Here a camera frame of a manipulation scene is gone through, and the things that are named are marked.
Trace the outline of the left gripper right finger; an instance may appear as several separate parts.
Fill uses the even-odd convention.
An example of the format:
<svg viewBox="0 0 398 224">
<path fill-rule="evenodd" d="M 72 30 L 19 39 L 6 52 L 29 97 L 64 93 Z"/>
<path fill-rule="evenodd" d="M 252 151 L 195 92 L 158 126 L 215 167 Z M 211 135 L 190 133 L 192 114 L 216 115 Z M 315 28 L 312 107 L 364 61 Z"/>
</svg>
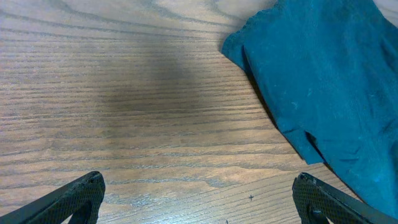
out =
<svg viewBox="0 0 398 224">
<path fill-rule="evenodd" d="M 295 178 L 292 196 L 302 224 L 397 224 L 397 219 L 305 172 Z"/>
</svg>

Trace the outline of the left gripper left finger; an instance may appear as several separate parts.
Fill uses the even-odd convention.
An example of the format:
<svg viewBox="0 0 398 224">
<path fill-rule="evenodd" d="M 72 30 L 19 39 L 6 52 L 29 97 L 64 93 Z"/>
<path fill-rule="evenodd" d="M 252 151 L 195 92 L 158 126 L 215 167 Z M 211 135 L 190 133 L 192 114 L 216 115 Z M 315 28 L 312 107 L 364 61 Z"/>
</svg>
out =
<svg viewBox="0 0 398 224">
<path fill-rule="evenodd" d="M 103 176 L 93 171 L 1 217 L 1 223 L 95 224 L 104 199 Z"/>
</svg>

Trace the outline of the navy blue shorts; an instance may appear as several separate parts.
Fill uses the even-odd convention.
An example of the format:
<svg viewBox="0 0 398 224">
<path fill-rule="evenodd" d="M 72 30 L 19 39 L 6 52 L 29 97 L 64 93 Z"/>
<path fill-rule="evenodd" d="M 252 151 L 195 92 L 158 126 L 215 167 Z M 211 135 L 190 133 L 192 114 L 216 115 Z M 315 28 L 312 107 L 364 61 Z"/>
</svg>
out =
<svg viewBox="0 0 398 224">
<path fill-rule="evenodd" d="M 397 216 L 397 28 L 373 1 L 278 1 L 221 51 L 306 163 Z"/>
</svg>

